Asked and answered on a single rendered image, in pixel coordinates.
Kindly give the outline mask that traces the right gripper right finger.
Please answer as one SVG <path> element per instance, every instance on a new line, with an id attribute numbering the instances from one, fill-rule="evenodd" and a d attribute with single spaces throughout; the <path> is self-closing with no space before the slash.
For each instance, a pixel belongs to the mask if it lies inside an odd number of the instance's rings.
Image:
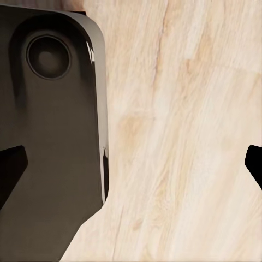
<path id="1" fill-rule="evenodd" d="M 262 189 L 262 147 L 249 145 L 245 165 Z"/>

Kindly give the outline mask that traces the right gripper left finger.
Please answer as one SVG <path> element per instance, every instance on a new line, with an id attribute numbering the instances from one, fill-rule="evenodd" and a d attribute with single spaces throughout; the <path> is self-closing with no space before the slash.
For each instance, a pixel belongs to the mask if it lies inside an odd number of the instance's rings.
<path id="1" fill-rule="evenodd" d="M 0 151 L 0 210 L 28 166 L 24 146 Z"/>

